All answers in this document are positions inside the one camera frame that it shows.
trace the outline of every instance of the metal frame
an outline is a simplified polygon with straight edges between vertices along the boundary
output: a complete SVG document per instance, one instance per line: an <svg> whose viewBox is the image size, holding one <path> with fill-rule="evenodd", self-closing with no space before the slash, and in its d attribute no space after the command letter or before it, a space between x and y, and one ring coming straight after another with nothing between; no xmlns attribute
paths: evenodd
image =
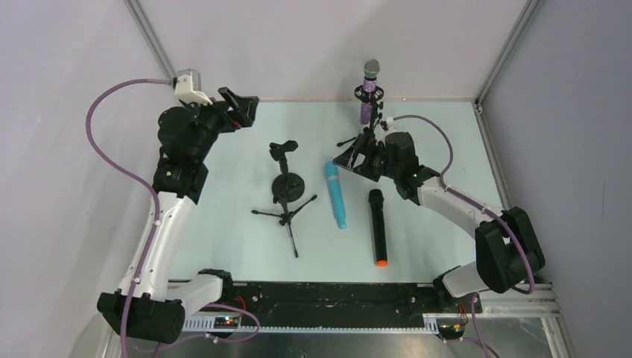
<svg viewBox="0 0 632 358"><path fill-rule="evenodd" d="M149 22L147 14L145 14L145 10L143 10L139 0L123 0L123 2L127 5L127 9L130 10L131 16L138 25L140 33L145 38L151 53L154 54L156 62L164 76L168 80L175 78L176 71L173 65L171 65L171 61L165 53L165 49L162 47L158 35L156 35L156 31L154 31L154 28L151 26L151 22Z"/></svg>
<svg viewBox="0 0 632 358"><path fill-rule="evenodd" d="M540 8L540 5L542 4L542 2L543 2L542 0L528 0L527 1L527 4L522 9L522 12L520 13L520 16L518 17L518 21L516 21L516 24L511 29L509 38L507 38L507 41L502 46L500 55L496 59L496 62L493 64L489 75L487 75L487 78L485 79L483 87L481 88L481 90L478 92L478 95L476 96L475 102L477 104L485 102L487 94L492 89L493 85L496 82L496 79L498 78L502 70L504 69L509 58L511 57L513 52L516 50L518 42L520 41L520 39L522 39L522 35L525 33L525 30L527 29L527 27L531 24L531 21L535 17L535 14L537 10Z"/></svg>
<svg viewBox="0 0 632 358"><path fill-rule="evenodd" d="M494 181L496 182L496 188L498 189L500 202L504 209L508 209L510 207L513 207L514 204L511 200L511 195L509 193L507 180L505 179L505 174L502 171L502 167L500 165L500 159L498 157L498 153L496 152L496 148L494 147L494 144L492 141L490 129L485 123L485 120L483 118L483 107L481 107L480 104L475 104L475 103L472 103L472 107L474 110L474 114L476 115L478 130L481 132L483 145L485 146L485 151L487 152L487 159L490 162L490 167L492 169L492 176L494 177Z"/></svg>

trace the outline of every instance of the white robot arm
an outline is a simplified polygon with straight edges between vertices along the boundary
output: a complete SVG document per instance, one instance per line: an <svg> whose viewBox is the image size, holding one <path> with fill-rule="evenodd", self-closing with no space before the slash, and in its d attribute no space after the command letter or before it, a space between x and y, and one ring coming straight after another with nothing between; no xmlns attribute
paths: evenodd
<svg viewBox="0 0 632 358"><path fill-rule="evenodd" d="M502 210L467 195L463 196L469 202L455 196L455 190L451 190L454 188L442 183L438 172L419 164L410 134L396 131L392 118L382 121L380 126L382 135L379 139L372 123L333 162L374 181L381 176L393 179L403 199L436 211L474 238L476 261L454 268L433 282L448 299L484 289L506 292L527 278L527 268L514 244L507 244L503 239L508 233L495 217L502 218L516 234L531 270L537 271L544 266L540 244L524 210L519 207ZM360 154L364 160L356 165Z"/></svg>
<svg viewBox="0 0 632 358"><path fill-rule="evenodd" d="M250 127L255 119L257 97L240 97L226 87L218 92L224 101L215 101L201 92L199 74L191 69L179 72L174 79L174 94L184 107L172 107L158 119L162 146L153 188L158 193L159 220L154 221L152 202L145 230L125 276L113 294L101 293L97 303L97 309L117 333L132 280L136 287L127 335L163 343L175 341L186 317L217 301L224 285L232 287L230 274L204 269L177 289L168 288L180 234L198 204L208 174L204 158L219 134ZM157 227L154 239L141 273L135 277L153 225Z"/></svg>

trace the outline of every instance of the white table surface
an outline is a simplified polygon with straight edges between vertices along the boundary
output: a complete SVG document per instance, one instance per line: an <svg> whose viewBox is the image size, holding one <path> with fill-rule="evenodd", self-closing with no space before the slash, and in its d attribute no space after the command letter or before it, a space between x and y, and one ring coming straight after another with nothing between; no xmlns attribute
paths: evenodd
<svg viewBox="0 0 632 358"><path fill-rule="evenodd" d="M209 155L209 176L197 209L180 239L170 278L190 279L201 269L223 269L234 280L303 282L431 282L442 272L474 260L474 242L437 213L403 201L388 178L379 183L340 170L347 229L333 216L324 163L344 148L336 143L360 130L359 102L261 103L253 127L221 134ZM446 179L490 204L500 205L481 134L469 102L390 102L384 116L416 113L436 121L452 141L455 159ZM448 159L443 138L417 119L396 122L413 136L420 162L440 171ZM252 209L281 213L272 204L279 164L270 142L298 141L287 154L290 172L306 190L293 210L318 194L292 220L300 257L294 258L286 227ZM388 267L376 267L371 244L368 192L385 197Z"/></svg>

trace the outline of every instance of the microphone holder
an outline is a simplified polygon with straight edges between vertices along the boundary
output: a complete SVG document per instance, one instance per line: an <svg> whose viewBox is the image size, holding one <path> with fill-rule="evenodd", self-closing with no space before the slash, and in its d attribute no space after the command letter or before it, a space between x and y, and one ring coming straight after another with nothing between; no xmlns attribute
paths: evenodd
<svg viewBox="0 0 632 358"><path fill-rule="evenodd" d="M294 140L289 140L283 144L270 143L270 155L274 161L279 162L281 168L281 174L274 178L272 182L272 202L275 204L281 204L283 208L283 214L275 213L263 213L258 210L252 210L251 213L255 215L273 216L279 218L279 224L281 226L288 226L288 233L294 249L294 256L298 258L298 250L296 243L294 242L294 234L292 233L292 219L309 203L316 200L318 195L312 196L303 205L299 206L296 210L290 211L288 209L288 203L295 202L300 199L305 192L305 181L295 173L291 173L288 167L288 159L285 157L285 153L297 150L298 143Z"/></svg>

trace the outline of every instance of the cable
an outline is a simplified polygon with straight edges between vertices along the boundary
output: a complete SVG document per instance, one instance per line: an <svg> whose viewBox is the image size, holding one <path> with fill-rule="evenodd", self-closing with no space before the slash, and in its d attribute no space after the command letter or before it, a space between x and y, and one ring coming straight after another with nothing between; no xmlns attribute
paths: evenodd
<svg viewBox="0 0 632 358"><path fill-rule="evenodd" d="M171 349L174 346L180 345L180 344L182 344L182 343L184 343L186 341L189 341L191 339L205 338L205 339L213 339L214 342L239 343L239 342L247 341L248 339L253 338L261 330L261 322L258 320L258 318L254 314L252 314L252 313L250 313L250 312L248 312L246 310L241 310L241 309L239 309L237 307L228 306L226 304L207 304L205 307L221 308L221 309L224 309L224 310L230 310L230 311L233 311L233 312L241 313L242 315L247 315L248 317L252 318L255 321L256 329L250 335L245 336L244 338L240 338L240 339L225 339L225 338L220 338L220 337L213 336L211 333L206 333L205 332L205 333L197 333L197 334L192 334L190 336L186 336L184 338L178 339L176 342L173 342L170 345L161 345L159 343L154 349L142 349L142 348L136 347L136 350L141 352L141 353L152 353L152 352L154 352L154 357L157 357L157 354L159 352Z"/></svg>
<svg viewBox="0 0 632 358"><path fill-rule="evenodd" d="M127 175L128 177L134 179L135 181L141 183L145 188L147 188L147 190L151 194L152 199L154 200L154 224L151 225L151 229L149 230L149 235L148 235L148 238L147 238L147 242L145 243L145 247L142 249L142 253L140 255L140 259L138 261L138 264L136 265L136 270L134 272L133 279L130 282L130 288L127 291L127 297L125 298L125 304L123 306L123 316L121 317L121 348L123 350L123 357L124 358L128 358L129 357L129 352L127 350L127 319L129 318L129 315L130 315L130 305L132 303L132 297L133 297L134 289L136 288L136 279L138 277L140 277L142 265L145 262L145 258L147 257L147 254L149 252L149 248L151 247L151 243L154 240L154 236L156 235L156 228L157 228L156 222L158 222L158 220L160 218L160 202L158 201L158 194L156 194L156 191L154 190L154 188L151 187L151 185L148 182L146 182L145 180L140 178L138 175L135 175L134 173L132 173L132 172L126 170L125 168L121 167L119 164L114 163L114 160L111 160L99 148L99 146L95 142L94 137L92 136L91 124L92 124L92 115L94 114L97 106L101 103L101 101L103 101L107 96L111 95L115 91L117 91L117 90L119 90L119 89L121 89L123 87L130 86L132 84L166 84L168 86L171 86L171 81L169 81L169 80L141 79L141 80L125 81L122 84L117 84L116 86L114 86L114 87L110 88L109 90L103 92L103 94L101 94L92 103L92 106L90 106L90 109L88 110L88 114L86 115L86 135L88 136L88 141L90 142L90 145L92 146L92 148L97 152L97 154L101 158L103 158L103 160L105 160L108 164L110 164L114 169L116 169L119 172Z"/></svg>
<svg viewBox="0 0 632 358"><path fill-rule="evenodd" d="M460 339L445 339L441 335L441 333L437 334L437 337L439 337L439 339L441 339L441 341L444 341L445 343L460 343L461 341L463 341L463 342L475 343L479 347L481 347L481 348L483 347L481 345L481 343L478 341L478 339L476 339L476 338L461 337ZM490 350L491 354L493 354L496 358L500 358L500 355L493 348L491 348L489 345L485 345L485 347L487 347L487 349Z"/></svg>
<svg viewBox="0 0 632 358"><path fill-rule="evenodd" d="M485 352L485 356L487 358L491 358L490 350L487 349L489 346L485 344L483 340L483 336L481 335L481 330L478 328L478 320L476 319L476 301L478 300L478 292L472 293L472 297L470 299L470 309L472 310L472 323L474 324L474 331L476 331L476 336L478 337L478 341L481 343L481 347L483 348L483 352Z"/></svg>
<svg viewBox="0 0 632 358"><path fill-rule="evenodd" d="M436 123L434 123L430 119L427 119L424 116L418 116L416 114L406 114L404 116L398 116L398 117L393 118L393 120L397 121L397 120L404 119L404 118L421 119L422 121L424 121L424 122L428 123L429 125L431 125L432 127L434 127L434 129L436 129L441 134L443 139L446 141L446 144L448 145L449 159L448 159L448 163L446 164L446 167L443 168L443 170L439 174L439 184L441 185L443 190L453 194L457 198L460 198L462 201L465 201L466 203L472 205L477 210L480 210L483 213L486 213L489 217L491 217L492 219L494 219L498 223L500 223L502 228L509 235L509 239L511 240L511 242L515 246L516 251L518 252L518 255L520 255L520 259L522 260L522 264L525 266L525 270L527 272L527 279L528 279L528 282L529 282L529 288L527 290L518 289L516 287L514 287L513 289L518 291L518 292L520 292L520 293L523 293L525 295L530 295L531 293L533 293L533 291L535 290L535 278L534 278L533 270L531 270L531 265L529 264L529 260L527 258L527 255L525 254L525 250L522 248L522 246L520 245L520 242L518 241L518 237L511 230L511 228L505 222L505 220L502 220L498 215L496 215L494 212L492 212L491 210L487 209L486 207L484 207L483 205L478 203L476 200L470 198L469 196L465 195L462 192L459 192L456 189L453 189L450 186L447 186L446 181L444 179L444 176L445 176L446 172L448 171L448 169L450 169L450 166L452 165L452 161L454 160L454 150L452 149L452 143L450 142L450 139L446 135L446 132L444 132L443 129L441 129L441 127L439 127ZM477 296L478 296L478 292L474 292L472 294L472 299L471 299L472 323L474 324L474 330L476 331L476 335L478 336L478 343L479 343L479 345L483 348L483 351L485 352L485 355L488 358L491 358L491 355L490 355L490 349L491 348L489 348L489 346L485 344L485 342L484 342L484 340L483 340L483 338L481 336L481 332L480 332L480 330L478 328L478 322L476 320L474 299L477 298Z"/></svg>

